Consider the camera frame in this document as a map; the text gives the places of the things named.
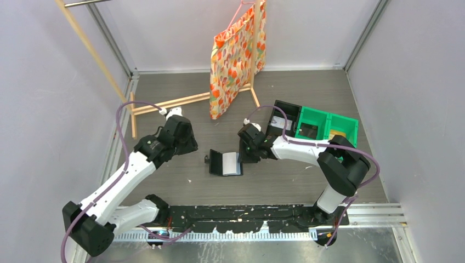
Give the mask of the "black card holder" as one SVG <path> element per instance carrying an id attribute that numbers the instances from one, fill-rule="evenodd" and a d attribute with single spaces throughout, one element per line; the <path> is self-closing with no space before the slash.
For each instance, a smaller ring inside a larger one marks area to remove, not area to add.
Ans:
<path id="1" fill-rule="evenodd" d="M 238 152 L 220 153 L 210 149 L 205 155 L 204 163 L 208 165 L 208 172 L 212 175 L 228 177 L 242 176 L 243 164 Z"/>

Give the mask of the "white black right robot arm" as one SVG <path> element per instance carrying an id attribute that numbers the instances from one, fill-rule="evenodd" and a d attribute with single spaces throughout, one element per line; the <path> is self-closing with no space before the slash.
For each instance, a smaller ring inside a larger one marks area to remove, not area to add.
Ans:
<path id="1" fill-rule="evenodd" d="M 293 139 L 284 135 L 265 135 L 251 123 L 245 124 L 238 136 L 240 158 L 244 163 L 288 159 L 321 169 L 328 185 L 309 212 L 310 219 L 320 225 L 332 221 L 343 200 L 356 194 L 371 167 L 361 151 L 341 135 L 331 140 Z"/>

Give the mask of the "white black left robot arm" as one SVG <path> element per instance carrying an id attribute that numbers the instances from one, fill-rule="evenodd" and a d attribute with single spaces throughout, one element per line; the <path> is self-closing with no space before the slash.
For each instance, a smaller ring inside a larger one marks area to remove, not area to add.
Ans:
<path id="1" fill-rule="evenodd" d="M 197 151 L 191 122 L 170 113 L 157 135 L 139 140 L 117 172 L 79 204 L 69 201 L 62 209 L 66 237 L 91 257 L 102 254 L 115 236 L 145 223 L 156 227 L 169 220 L 169 205 L 156 195 L 117 210 L 121 202 L 145 178 L 173 156 Z"/>

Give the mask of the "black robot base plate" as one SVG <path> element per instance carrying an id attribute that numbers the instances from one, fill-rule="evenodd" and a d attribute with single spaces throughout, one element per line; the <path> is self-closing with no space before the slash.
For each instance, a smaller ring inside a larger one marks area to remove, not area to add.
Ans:
<path id="1" fill-rule="evenodd" d="M 338 220 L 349 220 L 344 206 L 324 216 L 317 207 L 304 204 L 285 205 L 173 205 L 146 227 L 168 227 L 174 232 L 190 229 L 194 233 L 257 233 L 267 227 L 270 233 L 308 232 L 312 227 L 333 229 Z"/>

